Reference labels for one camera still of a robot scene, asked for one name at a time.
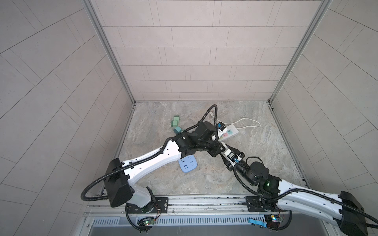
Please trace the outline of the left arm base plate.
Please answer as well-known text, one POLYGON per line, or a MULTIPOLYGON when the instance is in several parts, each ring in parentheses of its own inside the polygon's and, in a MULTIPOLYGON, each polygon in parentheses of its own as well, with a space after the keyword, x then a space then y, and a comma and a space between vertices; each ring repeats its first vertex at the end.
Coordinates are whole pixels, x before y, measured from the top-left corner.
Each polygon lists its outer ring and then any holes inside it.
POLYGON ((135 214, 157 214, 167 213, 169 198, 168 197, 156 197, 154 204, 148 204, 147 206, 140 208, 134 204, 128 204, 128 213, 135 214))

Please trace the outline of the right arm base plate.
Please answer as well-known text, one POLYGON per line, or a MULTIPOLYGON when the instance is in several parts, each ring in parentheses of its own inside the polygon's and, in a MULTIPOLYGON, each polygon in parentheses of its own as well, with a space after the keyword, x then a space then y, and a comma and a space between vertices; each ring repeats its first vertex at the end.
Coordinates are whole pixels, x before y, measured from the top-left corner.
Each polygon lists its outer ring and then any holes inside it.
POLYGON ((247 196, 246 201, 242 203, 248 208, 248 212, 280 212, 275 204, 262 201, 258 196, 247 196))

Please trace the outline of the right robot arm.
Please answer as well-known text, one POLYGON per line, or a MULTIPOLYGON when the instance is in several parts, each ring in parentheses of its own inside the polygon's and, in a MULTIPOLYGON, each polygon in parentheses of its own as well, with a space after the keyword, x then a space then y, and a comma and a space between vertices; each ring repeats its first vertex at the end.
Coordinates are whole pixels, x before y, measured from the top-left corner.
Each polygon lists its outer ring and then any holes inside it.
POLYGON ((238 182, 259 198, 260 208, 306 214, 339 227, 348 236, 366 236, 368 228, 376 229, 378 220, 349 192, 324 193, 294 185, 269 173, 259 157, 247 164, 243 153, 227 149, 221 157, 238 182))

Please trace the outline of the teal charger cube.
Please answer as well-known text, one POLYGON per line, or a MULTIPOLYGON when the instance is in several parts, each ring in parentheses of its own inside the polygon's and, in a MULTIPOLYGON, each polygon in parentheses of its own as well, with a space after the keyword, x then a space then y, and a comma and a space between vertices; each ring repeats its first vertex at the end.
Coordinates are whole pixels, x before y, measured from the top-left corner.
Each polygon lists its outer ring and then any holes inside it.
POLYGON ((177 127, 174 128, 174 132, 175 132, 176 134, 179 134, 179 133, 182 133, 183 130, 182 130, 181 127, 177 126, 177 127))

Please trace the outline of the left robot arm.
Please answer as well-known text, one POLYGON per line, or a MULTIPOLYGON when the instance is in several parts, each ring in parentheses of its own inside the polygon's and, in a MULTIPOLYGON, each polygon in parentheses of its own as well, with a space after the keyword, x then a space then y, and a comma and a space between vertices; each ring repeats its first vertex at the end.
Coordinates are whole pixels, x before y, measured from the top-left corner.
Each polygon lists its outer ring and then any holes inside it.
POLYGON ((81 200, 93 202, 108 199, 111 207, 131 203, 140 208, 152 208, 155 204, 152 191, 136 184, 141 178, 198 151, 206 151, 212 157, 225 151, 219 141, 221 130, 217 121, 210 123, 205 118, 203 116, 197 124, 167 138, 159 149, 124 162, 119 158, 113 159, 106 174, 84 188, 81 200))

